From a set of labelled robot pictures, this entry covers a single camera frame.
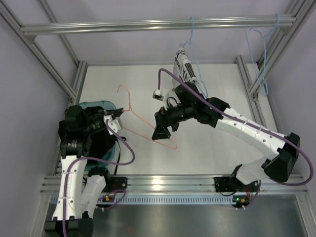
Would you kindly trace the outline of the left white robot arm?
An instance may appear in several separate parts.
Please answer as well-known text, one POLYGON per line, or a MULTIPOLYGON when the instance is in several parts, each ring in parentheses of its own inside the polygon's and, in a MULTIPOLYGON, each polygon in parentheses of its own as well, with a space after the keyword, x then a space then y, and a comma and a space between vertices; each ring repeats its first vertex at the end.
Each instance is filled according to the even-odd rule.
POLYGON ((114 132, 121 129, 123 109, 70 106, 59 122, 62 175, 52 219, 44 225, 50 237, 90 237, 93 214, 101 192, 110 180, 106 167, 93 167, 85 178, 88 160, 98 162, 114 148, 114 132))

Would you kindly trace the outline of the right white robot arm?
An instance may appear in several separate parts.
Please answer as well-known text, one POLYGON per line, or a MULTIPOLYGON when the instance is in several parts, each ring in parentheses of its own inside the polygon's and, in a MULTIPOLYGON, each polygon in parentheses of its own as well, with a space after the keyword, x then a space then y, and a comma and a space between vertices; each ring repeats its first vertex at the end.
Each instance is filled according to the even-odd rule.
POLYGON ((177 131, 180 122, 195 119, 201 124, 225 131, 246 142, 260 151, 264 156, 248 164, 239 164, 229 176, 228 183, 239 190, 254 181, 272 179, 279 183, 288 181, 290 173, 298 158, 298 151, 288 142, 298 146, 300 137, 295 133, 285 135, 270 135, 263 127, 244 118, 230 105, 219 98, 211 97, 207 102, 216 110, 208 107, 189 92, 198 89, 190 82, 178 85, 175 94, 179 99, 176 106, 161 107, 155 113, 156 127, 153 140, 169 139, 171 132, 177 131))

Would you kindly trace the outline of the pink wire hanger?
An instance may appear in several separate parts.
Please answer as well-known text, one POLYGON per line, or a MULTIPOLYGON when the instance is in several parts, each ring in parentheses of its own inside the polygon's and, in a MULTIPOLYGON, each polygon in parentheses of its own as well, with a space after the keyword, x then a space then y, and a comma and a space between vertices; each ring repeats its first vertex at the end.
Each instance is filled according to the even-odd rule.
MULTIPOLYGON (((128 112, 131 112, 134 116, 136 116, 139 120, 141 120, 142 122, 144 122, 146 125, 148 125, 150 128, 154 129, 154 126, 152 124, 150 124, 147 120, 145 120, 144 118, 142 118, 140 115, 138 115, 134 110, 133 110, 133 107, 132 107, 132 103, 131 103, 131 96, 130 96, 130 90, 128 89, 127 86, 121 84, 118 86, 117 88, 117 93, 120 92, 120 89, 124 89, 126 92, 127 92, 127 97, 128 97, 128 109, 127 110, 123 110, 125 113, 128 113, 128 112)), ((147 136, 144 136, 136 131, 133 131, 133 130, 130 130, 126 127, 123 127, 125 130, 137 135, 137 136, 140 136, 150 142, 153 142, 153 143, 156 143, 156 144, 159 144, 161 146, 164 146, 164 147, 167 147, 169 149, 172 149, 172 150, 177 150, 178 149, 178 144, 173 141, 172 139, 169 139, 169 141, 173 144, 173 146, 171 145, 168 145, 168 144, 165 144, 165 143, 162 143, 162 142, 158 142, 158 141, 154 141, 152 138, 150 137, 147 137, 147 136)))

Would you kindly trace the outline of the black trousers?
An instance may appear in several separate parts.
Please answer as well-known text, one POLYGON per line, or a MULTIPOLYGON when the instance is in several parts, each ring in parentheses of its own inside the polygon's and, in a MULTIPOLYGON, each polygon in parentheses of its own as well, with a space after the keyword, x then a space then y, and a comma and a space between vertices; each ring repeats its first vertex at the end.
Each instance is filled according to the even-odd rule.
POLYGON ((80 105, 68 107, 65 118, 59 122, 61 160, 66 156, 93 157, 112 161, 118 138, 111 134, 105 122, 113 131, 114 124, 123 114, 123 108, 105 110, 101 106, 83 108, 80 105))

